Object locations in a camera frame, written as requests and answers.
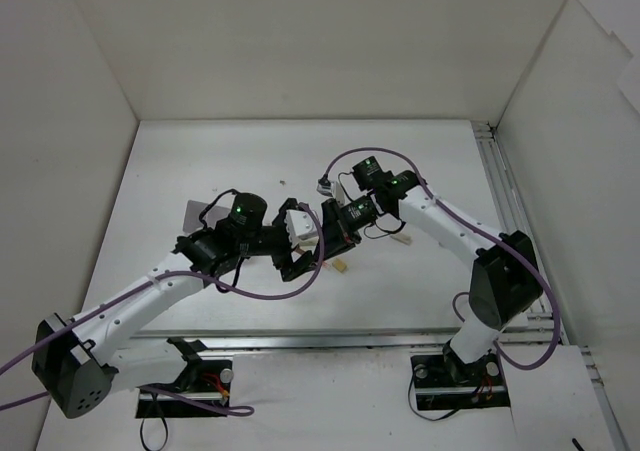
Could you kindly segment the white eraser block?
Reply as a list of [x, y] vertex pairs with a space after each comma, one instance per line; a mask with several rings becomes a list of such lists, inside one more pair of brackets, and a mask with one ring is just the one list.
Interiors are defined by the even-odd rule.
[[412, 238], [404, 233], [393, 234], [390, 238], [406, 246], [410, 246], [412, 244]]

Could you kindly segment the tan eraser block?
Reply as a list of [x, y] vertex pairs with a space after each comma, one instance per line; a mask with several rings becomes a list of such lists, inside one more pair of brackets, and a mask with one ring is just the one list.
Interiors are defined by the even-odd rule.
[[332, 266], [340, 273], [344, 273], [347, 271], [347, 264], [341, 259], [334, 259], [332, 262]]

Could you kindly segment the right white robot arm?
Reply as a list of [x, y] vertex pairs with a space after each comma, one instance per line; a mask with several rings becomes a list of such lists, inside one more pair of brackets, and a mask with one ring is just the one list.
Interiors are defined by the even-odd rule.
[[399, 174], [381, 169], [370, 156], [353, 167], [362, 196], [341, 204], [322, 176], [317, 190], [321, 204], [326, 255], [355, 247], [360, 230], [390, 215], [443, 245], [470, 270], [470, 313], [443, 348], [445, 376], [464, 383], [513, 319], [544, 292], [531, 239], [522, 231], [511, 234], [477, 223], [428, 189], [416, 167]]

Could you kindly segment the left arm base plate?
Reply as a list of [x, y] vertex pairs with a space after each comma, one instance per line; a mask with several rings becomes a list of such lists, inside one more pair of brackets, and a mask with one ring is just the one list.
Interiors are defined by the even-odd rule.
[[[233, 379], [230, 360], [214, 360], [203, 364], [201, 371], [187, 379], [185, 384], [157, 385], [174, 394], [196, 401], [208, 407], [228, 408]], [[221, 418], [224, 414], [176, 400], [166, 394], [141, 391], [138, 396], [135, 418], [140, 421], [139, 439], [143, 450], [163, 450], [169, 441], [169, 419]], [[160, 435], [148, 442], [145, 425], [155, 421], [160, 425]]]

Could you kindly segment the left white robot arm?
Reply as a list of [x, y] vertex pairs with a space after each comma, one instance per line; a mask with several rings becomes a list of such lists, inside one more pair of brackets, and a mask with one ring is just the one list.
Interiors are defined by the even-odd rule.
[[271, 257], [285, 282], [319, 274], [326, 240], [309, 206], [287, 200], [270, 226], [263, 223], [266, 209], [261, 197], [236, 194], [227, 217], [178, 237], [158, 265], [111, 301], [69, 320], [54, 314], [39, 324], [32, 370], [67, 418], [87, 414], [121, 390], [181, 395], [195, 386], [204, 369], [201, 342], [126, 343], [173, 305], [219, 286], [220, 277], [246, 258]]

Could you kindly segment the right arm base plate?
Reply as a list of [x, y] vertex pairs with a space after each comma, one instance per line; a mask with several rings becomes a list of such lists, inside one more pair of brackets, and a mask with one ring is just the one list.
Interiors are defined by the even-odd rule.
[[465, 377], [454, 378], [442, 355], [414, 355], [407, 398], [410, 410], [431, 422], [461, 411], [511, 406], [506, 381], [494, 353], [482, 358]]

